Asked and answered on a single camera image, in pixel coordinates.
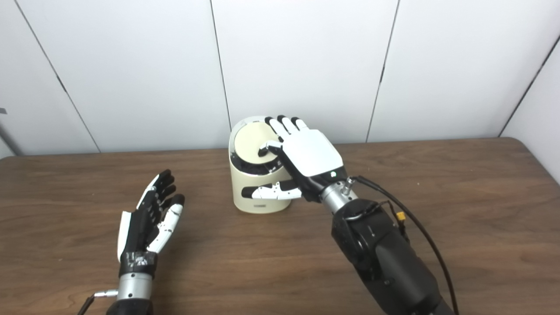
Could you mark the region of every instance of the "wooden table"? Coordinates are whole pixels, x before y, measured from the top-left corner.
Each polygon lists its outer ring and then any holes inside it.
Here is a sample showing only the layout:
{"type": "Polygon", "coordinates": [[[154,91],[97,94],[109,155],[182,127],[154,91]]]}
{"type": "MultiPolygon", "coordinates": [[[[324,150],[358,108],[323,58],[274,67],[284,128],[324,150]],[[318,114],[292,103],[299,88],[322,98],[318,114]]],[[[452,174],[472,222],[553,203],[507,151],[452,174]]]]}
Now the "wooden table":
{"type": "MultiPolygon", "coordinates": [[[[523,144],[337,148],[350,174],[380,183],[425,224],[462,314],[560,313],[560,188],[523,144]]],[[[0,161],[0,313],[76,314],[93,291],[116,287],[120,212],[166,168],[187,202],[160,255],[157,314],[381,314],[331,239],[321,205],[297,200],[270,215],[234,207],[226,150],[0,161]]],[[[411,222],[408,230],[449,300],[427,242],[411,222]]],[[[98,299],[88,315],[112,302],[98,299]]]]}

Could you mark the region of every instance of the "black fingertip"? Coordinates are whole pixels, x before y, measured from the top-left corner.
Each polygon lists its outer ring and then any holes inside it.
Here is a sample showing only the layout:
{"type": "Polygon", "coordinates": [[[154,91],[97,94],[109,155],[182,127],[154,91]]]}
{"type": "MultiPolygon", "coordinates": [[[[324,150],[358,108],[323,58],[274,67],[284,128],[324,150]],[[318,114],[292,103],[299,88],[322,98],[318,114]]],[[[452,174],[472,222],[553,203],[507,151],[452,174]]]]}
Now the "black fingertip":
{"type": "Polygon", "coordinates": [[[241,190],[241,196],[243,198],[253,198],[253,193],[259,189],[259,187],[243,187],[241,190]]]}
{"type": "Polygon", "coordinates": [[[267,153],[268,153],[268,149],[264,147],[264,148],[262,148],[262,149],[259,149],[258,155],[259,155],[260,158],[262,158],[262,157],[265,156],[267,153]]]}
{"type": "Polygon", "coordinates": [[[171,205],[185,205],[185,196],[183,196],[182,194],[178,193],[176,195],[173,196],[173,198],[171,199],[171,205]]]}
{"type": "Polygon", "coordinates": [[[160,179],[162,179],[163,177],[169,176],[171,175],[171,170],[170,169],[166,169],[163,172],[160,173],[160,179]]]}

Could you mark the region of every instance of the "white wall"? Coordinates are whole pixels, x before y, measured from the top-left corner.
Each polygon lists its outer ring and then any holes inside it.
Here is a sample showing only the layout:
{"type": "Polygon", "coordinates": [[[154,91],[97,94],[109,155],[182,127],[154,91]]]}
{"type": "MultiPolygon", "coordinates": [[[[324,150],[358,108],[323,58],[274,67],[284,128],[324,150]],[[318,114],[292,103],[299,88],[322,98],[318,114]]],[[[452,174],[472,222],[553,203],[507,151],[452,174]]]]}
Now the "white wall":
{"type": "Polygon", "coordinates": [[[558,0],[18,3],[49,57],[0,2],[0,135],[23,154],[225,147],[258,114],[335,143],[494,137],[560,34],[558,0]]]}
{"type": "Polygon", "coordinates": [[[560,183],[560,45],[548,58],[502,137],[523,142],[560,183]]]}
{"type": "Polygon", "coordinates": [[[560,1],[401,1],[370,142],[496,137],[560,34],[560,1]]]}
{"type": "Polygon", "coordinates": [[[298,116],[364,142],[397,0],[213,0],[232,124],[298,116]]]}
{"type": "Polygon", "coordinates": [[[14,1],[0,1],[0,128],[21,154],[98,152],[14,1]]]}
{"type": "Polygon", "coordinates": [[[19,3],[102,152],[226,146],[208,0],[19,3]]]}
{"type": "Polygon", "coordinates": [[[5,158],[6,156],[13,156],[13,152],[10,147],[6,145],[4,139],[0,138],[0,160],[5,158]]]}

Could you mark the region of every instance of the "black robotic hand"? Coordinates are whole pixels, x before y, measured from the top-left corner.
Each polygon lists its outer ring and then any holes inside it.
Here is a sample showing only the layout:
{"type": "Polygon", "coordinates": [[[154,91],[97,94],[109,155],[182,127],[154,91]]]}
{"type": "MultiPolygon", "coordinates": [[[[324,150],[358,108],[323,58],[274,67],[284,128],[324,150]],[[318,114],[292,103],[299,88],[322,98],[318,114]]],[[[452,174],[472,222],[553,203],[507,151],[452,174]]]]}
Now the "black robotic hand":
{"type": "Polygon", "coordinates": [[[320,194],[336,182],[348,177],[342,158],[325,135],[309,127],[299,118],[280,115],[267,117],[265,122],[278,135],[278,141],[267,141],[259,156],[268,152],[278,155],[292,180],[260,187],[245,187],[241,194],[254,199],[294,199],[321,202],[320,194]]]}
{"type": "Polygon", "coordinates": [[[127,253],[159,253],[171,237],[183,210],[185,197],[176,194],[175,178],[164,170],[144,190],[136,210],[124,211],[121,216],[117,256],[119,261],[127,253]]]}

